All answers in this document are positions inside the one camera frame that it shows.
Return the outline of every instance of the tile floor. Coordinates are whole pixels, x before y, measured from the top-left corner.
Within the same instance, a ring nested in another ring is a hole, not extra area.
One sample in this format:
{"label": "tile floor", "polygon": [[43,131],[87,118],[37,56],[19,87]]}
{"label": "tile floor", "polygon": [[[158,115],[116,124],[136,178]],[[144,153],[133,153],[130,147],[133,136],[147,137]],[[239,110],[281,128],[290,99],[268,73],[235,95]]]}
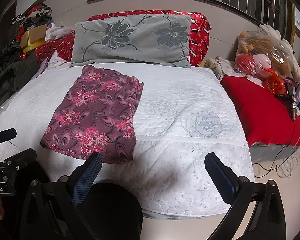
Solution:
{"label": "tile floor", "polygon": [[[256,182],[266,183],[269,179],[277,182],[286,218],[287,240],[292,240],[300,230],[300,153],[293,155],[294,169],[290,178],[280,178],[282,172],[278,170],[271,171],[263,178],[257,178]],[[261,163],[265,168],[270,168],[272,162]],[[262,170],[257,165],[254,165],[255,176],[262,176],[266,171]],[[244,217],[234,239],[241,236],[249,222],[252,214],[254,203],[251,203],[246,216]],[[144,218],[141,240],[204,240],[207,239],[213,230],[220,223],[224,215],[213,217],[170,221],[170,220],[153,220]]]}

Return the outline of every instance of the cardboard box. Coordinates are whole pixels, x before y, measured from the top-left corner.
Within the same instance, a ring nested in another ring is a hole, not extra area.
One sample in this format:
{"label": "cardboard box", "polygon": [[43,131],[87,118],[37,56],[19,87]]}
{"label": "cardboard box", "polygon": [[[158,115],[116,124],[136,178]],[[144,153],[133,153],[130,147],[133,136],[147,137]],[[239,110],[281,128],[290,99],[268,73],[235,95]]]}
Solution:
{"label": "cardboard box", "polygon": [[41,44],[45,43],[45,36],[47,31],[47,24],[40,25],[33,29],[26,31],[20,41],[20,47],[22,48],[23,53],[28,52],[31,49],[34,49]]}

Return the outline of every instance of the screw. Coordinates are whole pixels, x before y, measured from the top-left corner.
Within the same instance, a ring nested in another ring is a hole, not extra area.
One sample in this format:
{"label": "screw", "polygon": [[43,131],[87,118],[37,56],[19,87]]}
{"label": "screw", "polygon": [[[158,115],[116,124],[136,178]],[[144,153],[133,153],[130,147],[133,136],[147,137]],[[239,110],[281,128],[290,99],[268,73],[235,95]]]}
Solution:
{"label": "screw", "polygon": [[66,182],[68,180],[68,176],[62,176],[59,180],[61,182]]}
{"label": "screw", "polygon": [[275,185],[277,185],[277,184],[276,184],[276,182],[275,182],[274,180],[272,180],[272,179],[271,179],[271,180],[269,180],[269,184],[270,184],[271,186],[275,186]]}
{"label": "screw", "polygon": [[248,181],[248,178],[245,177],[245,176],[240,176],[239,179],[240,179],[240,181],[242,181],[242,182],[247,182],[247,181]]}
{"label": "screw", "polygon": [[38,180],[37,179],[34,179],[32,182],[31,182],[31,185],[32,186],[35,186],[35,185],[37,185],[38,184]]}

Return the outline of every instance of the quilted mattress cover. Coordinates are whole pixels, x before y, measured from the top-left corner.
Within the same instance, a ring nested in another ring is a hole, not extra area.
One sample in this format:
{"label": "quilted mattress cover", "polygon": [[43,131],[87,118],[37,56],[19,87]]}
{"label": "quilted mattress cover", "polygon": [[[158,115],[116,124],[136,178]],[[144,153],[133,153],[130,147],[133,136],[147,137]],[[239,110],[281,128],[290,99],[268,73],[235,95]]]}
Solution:
{"label": "quilted mattress cover", "polygon": [[[112,181],[132,192],[145,216],[187,219],[225,213],[222,201],[204,167],[214,152],[238,175],[254,181],[250,152],[232,101],[213,72],[143,63],[93,64],[114,69],[144,82],[134,116],[137,144],[134,160],[103,164],[97,181]],[[0,130],[14,127],[12,142],[19,151],[32,148],[52,181],[69,175],[84,160],[44,149],[42,135],[82,67],[68,64],[31,80],[0,115]],[[0,144],[0,161],[16,154],[10,143]]]}

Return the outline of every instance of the purple floral fabric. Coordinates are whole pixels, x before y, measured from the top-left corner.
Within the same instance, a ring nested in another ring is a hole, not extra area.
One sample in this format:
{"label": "purple floral fabric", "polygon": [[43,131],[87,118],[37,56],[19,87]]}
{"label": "purple floral fabric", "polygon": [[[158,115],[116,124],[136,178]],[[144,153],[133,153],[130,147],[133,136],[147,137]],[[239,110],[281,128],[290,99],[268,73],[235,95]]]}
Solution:
{"label": "purple floral fabric", "polygon": [[85,66],[54,112],[41,146],[77,159],[100,152],[104,163],[132,161],[133,115],[142,89],[136,77]]}

